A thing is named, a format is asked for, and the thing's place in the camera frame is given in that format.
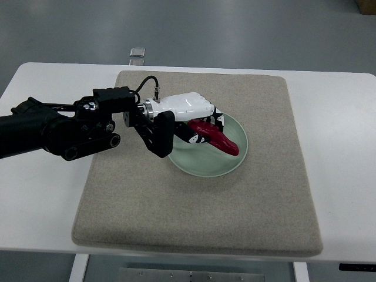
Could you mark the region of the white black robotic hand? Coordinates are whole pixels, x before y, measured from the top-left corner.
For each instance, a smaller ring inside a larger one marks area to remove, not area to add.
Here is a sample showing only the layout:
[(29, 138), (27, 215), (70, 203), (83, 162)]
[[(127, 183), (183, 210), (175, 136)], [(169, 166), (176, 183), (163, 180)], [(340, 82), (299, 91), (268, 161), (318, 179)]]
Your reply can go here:
[(174, 135), (186, 143), (208, 143), (210, 139), (196, 133), (186, 123), (200, 119), (215, 125), (219, 132), (224, 129), (224, 115), (210, 101), (197, 92), (172, 95), (161, 98), (159, 102), (153, 98), (141, 100), (138, 104), (144, 115), (153, 120), (162, 113), (171, 111), (175, 117)]

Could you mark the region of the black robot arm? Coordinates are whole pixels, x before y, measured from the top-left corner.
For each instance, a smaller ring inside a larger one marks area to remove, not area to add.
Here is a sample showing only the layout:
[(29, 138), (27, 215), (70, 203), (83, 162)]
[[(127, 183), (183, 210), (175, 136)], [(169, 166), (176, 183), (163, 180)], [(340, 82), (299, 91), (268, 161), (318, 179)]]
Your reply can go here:
[(160, 113), (152, 120), (140, 108), (137, 90), (94, 89), (72, 105), (42, 103), (29, 97), (1, 117), (1, 158), (43, 149), (67, 161), (116, 147), (115, 113), (125, 114), (125, 125), (134, 128), (147, 149), (163, 158), (173, 150), (175, 117)]

